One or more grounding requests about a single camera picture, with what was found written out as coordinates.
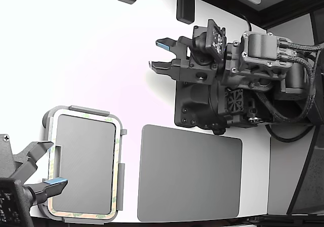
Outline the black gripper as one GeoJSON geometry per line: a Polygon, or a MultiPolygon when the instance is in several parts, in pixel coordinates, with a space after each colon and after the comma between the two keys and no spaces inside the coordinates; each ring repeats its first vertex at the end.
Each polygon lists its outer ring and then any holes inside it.
{"type": "Polygon", "coordinates": [[[239,44],[223,42],[192,42],[181,36],[178,40],[158,39],[155,44],[174,55],[170,62],[149,61],[156,74],[167,75],[173,80],[221,85],[239,85],[239,44]]]}

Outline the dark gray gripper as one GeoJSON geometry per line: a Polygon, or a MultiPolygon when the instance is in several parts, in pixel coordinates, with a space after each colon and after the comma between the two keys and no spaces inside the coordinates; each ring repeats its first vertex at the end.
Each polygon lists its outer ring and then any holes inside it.
{"type": "MultiPolygon", "coordinates": [[[[0,171],[1,178],[12,178],[24,184],[36,171],[38,160],[54,145],[51,141],[31,142],[20,153],[13,155],[10,137],[1,134],[0,138],[0,171]]],[[[41,204],[48,198],[60,195],[68,179],[54,178],[41,183],[24,185],[24,195],[29,204],[41,204]]]]}

